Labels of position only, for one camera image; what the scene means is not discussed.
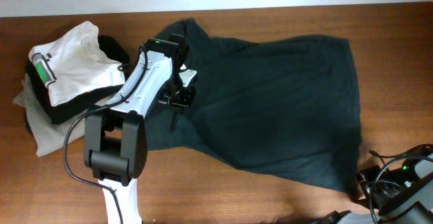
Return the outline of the dark green t-shirt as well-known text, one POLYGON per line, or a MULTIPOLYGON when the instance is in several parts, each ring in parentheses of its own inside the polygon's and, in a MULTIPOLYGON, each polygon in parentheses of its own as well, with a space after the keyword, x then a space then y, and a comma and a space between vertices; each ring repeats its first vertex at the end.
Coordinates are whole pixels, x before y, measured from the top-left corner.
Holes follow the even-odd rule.
POLYGON ((210 37, 192 18, 158 38, 171 34, 189 45, 196 95, 182 113, 152 108, 149 150, 190 148, 241 171, 356 192, 361 107, 347 39, 253 43, 210 37))

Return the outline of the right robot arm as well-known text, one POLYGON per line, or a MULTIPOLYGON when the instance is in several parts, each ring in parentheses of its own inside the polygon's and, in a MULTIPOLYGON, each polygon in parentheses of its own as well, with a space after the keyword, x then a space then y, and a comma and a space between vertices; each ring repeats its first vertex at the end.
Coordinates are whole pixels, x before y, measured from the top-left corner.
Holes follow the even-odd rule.
POLYGON ((371 187, 375 188, 380 181, 381 175, 393 163, 399 160, 416 159, 420 161, 421 168, 426 173, 419 181, 407 189, 399 192, 391 198, 378 212, 373 210, 373 200, 369 199, 370 213, 360 215, 348 211, 331 212, 317 222, 319 224, 374 224, 374 223, 401 223, 418 224, 432 222, 432 155, 416 156, 408 155, 395 158, 384 165, 377 177, 373 180, 371 187))

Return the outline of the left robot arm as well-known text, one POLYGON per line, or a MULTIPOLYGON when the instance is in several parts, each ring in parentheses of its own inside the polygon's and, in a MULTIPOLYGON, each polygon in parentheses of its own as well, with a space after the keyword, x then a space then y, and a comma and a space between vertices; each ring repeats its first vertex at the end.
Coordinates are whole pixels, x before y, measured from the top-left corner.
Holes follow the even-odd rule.
POLYGON ((142 222, 137 179, 147 160, 145 116, 153 101, 180 112, 191 105, 196 72, 181 69, 188 52, 181 35, 148 39, 122 88, 85 119, 84 163, 102 186, 109 223, 142 222))

